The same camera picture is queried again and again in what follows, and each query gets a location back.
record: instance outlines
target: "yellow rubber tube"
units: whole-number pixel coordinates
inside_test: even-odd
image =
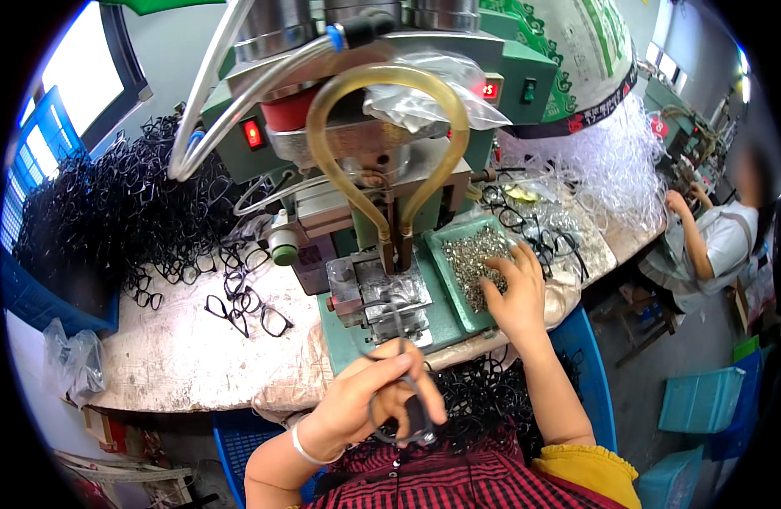
[[[450,120],[450,129],[452,130],[450,146],[446,149],[444,157],[436,169],[425,183],[416,189],[402,211],[399,229],[403,236],[413,234],[413,217],[416,212],[427,198],[430,198],[430,195],[444,185],[452,170],[456,168],[458,161],[464,156],[469,142],[469,120],[464,104],[455,90],[434,74],[403,64],[366,64],[348,69],[326,83],[314,97],[306,117],[306,137],[312,157],[335,188],[341,190],[348,200],[376,225],[379,240],[387,241],[391,238],[391,229],[387,219],[345,175],[343,169],[337,164],[334,154],[331,153],[328,140],[325,138],[325,123],[337,101],[354,90],[371,85],[401,85],[421,90],[444,108],[447,118]]]

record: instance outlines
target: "yellow sleeve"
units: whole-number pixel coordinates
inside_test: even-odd
[[[619,503],[640,509],[631,482],[639,474],[629,462],[601,445],[549,445],[532,460],[532,468],[568,481]]]

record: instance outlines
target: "worker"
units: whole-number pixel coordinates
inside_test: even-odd
[[[690,192],[706,210],[696,220],[681,194],[669,190],[667,206],[681,218],[681,226],[670,225],[665,242],[657,243],[640,261],[640,287],[633,290],[631,300],[646,298],[654,291],[674,313],[687,314],[735,281],[750,256],[761,249],[772,225],[772,175],[764,151],[750,143],[742,150],[735,171],[741,199],[714,207],[694,182]]]
[[[252,453],[244,478],[246,506],[299,507],[298,489],[321,464],[333,462],[329,473],[317,482],[318,492],[323,486],[327,491],[307,507],[639,509],[631,484],[637,478],[636,470],[596,444],[589,417],[549,342],[538,259],[523,241],[512,248],[512,255],[514,263],[502,258],[487,261],[507,280],[503,296],[493,282],[482,280],[481,285],[489,311],[523,361],[529,397],[546,444],[540,458],[528,466],[514,434],[503,444],[487,440],[462,454],[415,446],[400,451],[377,443],[362,453],[360,449],[367,444],[346,450],[374,431],[368,420],[374,393],[374,422],[396,417],[397,435],[407,436],[404,403],[413,391],[405,383],[395,383],[405,373],[416,381],[433,422],[447,420],[444,401],[424,370],[421,352],[407,342],[407,352],[399,355],[398,340],[394,340],[373,352],[383,360],[354,361],[335,378],[312,413],[292,431]]]

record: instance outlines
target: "metal rivet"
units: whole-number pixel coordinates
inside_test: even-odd
[[[476,313],[487,310],[479,278],[493,281],[501,293],[506,291],[506,280],[497,270],[484,264],[490,257],[512,259],[504,237],[497,229],[485,225],[475,235],[464,239],[447,240],[442,244],[444,256],[450,262],[458,285],[469,307]]]

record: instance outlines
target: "chair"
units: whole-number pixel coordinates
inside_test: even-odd
[[[641,312],[646,307],[650,307],[651,312],[653,313],[653,321],[644,330],[642,336],[637,339],[634,337],[633,331],[630,330],[628,321],[625,320],[625,315],[628,313]],[[608,313],[603,313],[594,317],[594,320],[596,322],[605,322],[615,318],[619,318],[622,327],[628,333],[628,341],[630,342],[630,351],[617,361],[618,368],[638,356],[665,332],[669,332],[672,336],[676,333],[676,328],[678,328],[676,314],[657,296],[650,296],[647,299],[637,300],[629,305],[615,306]]]

